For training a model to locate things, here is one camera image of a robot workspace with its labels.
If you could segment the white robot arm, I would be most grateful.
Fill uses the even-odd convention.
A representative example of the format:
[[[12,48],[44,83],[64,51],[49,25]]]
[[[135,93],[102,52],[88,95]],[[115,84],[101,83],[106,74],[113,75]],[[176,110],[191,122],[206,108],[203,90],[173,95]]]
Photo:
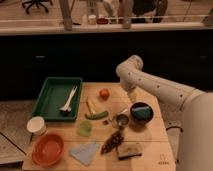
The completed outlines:
[[[136,87],[183,112],[176,171],[213,171],[213,92],[180,84],[142,71],[143,60],[132,55],[116,67],[121,87]]]

